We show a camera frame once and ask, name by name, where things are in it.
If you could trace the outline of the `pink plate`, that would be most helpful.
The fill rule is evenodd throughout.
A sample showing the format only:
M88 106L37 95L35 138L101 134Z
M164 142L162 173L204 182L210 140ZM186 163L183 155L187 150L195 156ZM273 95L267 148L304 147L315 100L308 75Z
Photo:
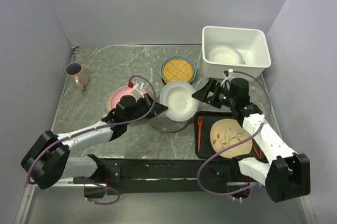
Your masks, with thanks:
M123 86L123 87L120 87L113 92L114 92L113 101L114 101L115 105L117 105L117 103L120 101L120 99L125 95L130 95L130 96L133 97L133 95L131 94L131 88L129 88L127 85Z

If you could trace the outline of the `white scalloped plate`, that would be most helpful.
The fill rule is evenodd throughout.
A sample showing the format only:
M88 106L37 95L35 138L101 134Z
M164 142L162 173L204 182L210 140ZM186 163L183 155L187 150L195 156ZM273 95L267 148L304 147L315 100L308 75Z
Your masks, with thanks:
M212 63L223 65L228 64L244 64L242 54L235 48L228 45L216 45L211 47L205 58Z

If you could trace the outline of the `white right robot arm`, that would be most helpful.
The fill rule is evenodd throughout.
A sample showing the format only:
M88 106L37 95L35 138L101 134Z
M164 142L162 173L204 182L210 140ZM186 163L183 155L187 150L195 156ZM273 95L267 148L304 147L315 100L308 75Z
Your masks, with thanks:
M268 124L267 117L250 101L249 83L234 78L230 86L209 79L192 98L215 108L227 106L232 117L262 149L267 162L254 157L239 158L230 168L231 177L242 181L246 177L263 185L274 202L309 195L311 192L310 160L290 148Z

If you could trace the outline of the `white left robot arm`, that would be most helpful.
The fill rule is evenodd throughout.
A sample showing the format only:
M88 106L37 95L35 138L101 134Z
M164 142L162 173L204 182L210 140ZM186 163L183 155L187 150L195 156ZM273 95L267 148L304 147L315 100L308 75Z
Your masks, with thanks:
M105 170L96 157L81 159L71 155L113 141L127 131L129 124L154 118L167 110L166 105L148 94L139 99L124 95L107 116L93 125L70 133L42 133L21 161L28 184L47 189L68 177L87 177L91 182L100 182Z

